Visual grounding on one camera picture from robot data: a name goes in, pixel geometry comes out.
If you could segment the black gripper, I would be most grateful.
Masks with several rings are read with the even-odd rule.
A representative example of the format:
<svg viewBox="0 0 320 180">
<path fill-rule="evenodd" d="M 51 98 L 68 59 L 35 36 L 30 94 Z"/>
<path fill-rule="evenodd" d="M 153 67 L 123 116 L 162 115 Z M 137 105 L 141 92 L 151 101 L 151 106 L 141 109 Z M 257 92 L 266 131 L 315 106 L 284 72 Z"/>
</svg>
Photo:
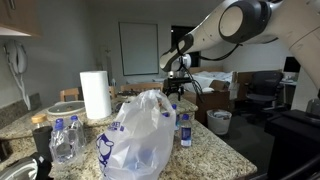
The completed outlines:
<svg viewBox="0 0 320 180">
<path fill-rule="evenodd" d="M 169 98 L 170 94 L 177 93 L 178 101 L 180 101 L 184 94 L 184 84 L 190 82 L 191 79 L 189 77 L 185 77 L 182 72 L 170 71 L 168 73 L 168 77 L 163 82 L 163 92 L 167 98 Z"/>
</svg>

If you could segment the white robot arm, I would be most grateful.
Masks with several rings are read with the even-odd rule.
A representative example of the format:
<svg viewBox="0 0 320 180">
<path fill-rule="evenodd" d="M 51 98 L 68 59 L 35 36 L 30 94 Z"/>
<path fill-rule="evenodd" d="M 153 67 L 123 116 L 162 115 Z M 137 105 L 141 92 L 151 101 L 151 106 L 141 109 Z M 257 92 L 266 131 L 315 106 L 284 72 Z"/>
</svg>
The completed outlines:
<svg viewBox="0 0 320 180">
<path fill-rule="evenodd" d="M 263 44 L 276 39 L 320 88 L 320 0 L 223 0 L 161 55 L 159 66 L 169 72 L 180 56 L 221 42 Z"/>
</svg>

